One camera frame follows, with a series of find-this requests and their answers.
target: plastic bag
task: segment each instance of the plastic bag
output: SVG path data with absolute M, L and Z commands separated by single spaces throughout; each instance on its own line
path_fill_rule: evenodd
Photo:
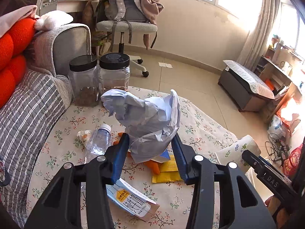
M 286 136 L 286 129 L 283 125 L 283 122 L 280 119 L 280 117 L 275 114 L 272 117 L 272 120 L 269 124 L 267 131 L 270 134 L 272 133 L 276 134 L 279 138 L 281 138 L 282 136 L 284 137 Z
M 173 89 L 170 92 L 166 97 L 142 100 L 129 92 L 111 89 L 101 97 L 109 116 L 116 112 L 116 119 L 126 127 L 136 163 L 161 155 L 179 129 L 179 98 Z

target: chair wheel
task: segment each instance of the chair wheel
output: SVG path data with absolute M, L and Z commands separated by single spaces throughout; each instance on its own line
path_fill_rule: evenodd
M 148 71 L 142 71 L 142 75 L 143 75 L 143 77 L 148 77 L 149 76 L 149 72 Z

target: bottle cap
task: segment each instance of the bottle cap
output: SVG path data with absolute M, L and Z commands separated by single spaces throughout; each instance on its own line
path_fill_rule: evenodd
M 97 65 L 97 58 L 94 55 L 82 55 L 72 59 L 69 63 L 70 70 L 73 72 L 82 72 L 90 70 Z
M 101 128 L 107 130 L 109 133 L 111 132 L 111 126 L 109 126 L 109 125 L 107 125 L 107 124 L 101 125 L 99 129 L 101 129 Z
M 100 57 L 100 67 L 107 70 L 124 69 L 129 66 L 130 58 L 124 53 L 108 53 Z

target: desk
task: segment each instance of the desk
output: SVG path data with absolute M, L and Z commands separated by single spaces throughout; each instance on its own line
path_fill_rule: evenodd
M 295 101 L 300 101 L 302 97 L 302 93 L 298 85 L 294 84 L 291 77 L 284 73 L 277 65 L 275 65 L 270 59 L 267 59 L 262 56 L 265 60 L 267 60 L 267 64 L 265 68 L 262 70 L 260 74 L 260 79 L 262 81 L 266 81 L 266 79 L 273 79 L 276 81 L 280 86 L 289 85 L 289 89 L 287 93 L 282 97 L 279 104 L 276 108 L 272 111 L 271 114 L 268 114 L 267 119 L 265 120 L 266 123 L 269 123 L 272 119 L 272 116 L 277 113 L 277 111 L 281 108 L 281 106 L 289 101 L 292 97 L 294 97 Z
M 82 12 L 87 1 L 88 0 L 58 0 L 40 9 L 39 16 L 54 10 L 61 10 L 66 13 Z

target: gray backpack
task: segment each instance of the gray backpack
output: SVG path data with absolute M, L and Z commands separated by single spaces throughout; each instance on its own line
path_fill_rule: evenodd
M 105 14 L 109 20 L 114 21 L 112 35 L 114 35 L 116 24 L 119 21 L 128 23 L 129 44 L 132 41 L 132 26 L 129 22 L 149 22 L 142 11 L 140 0 L 109 0 L 109 7 L 105 8 Z

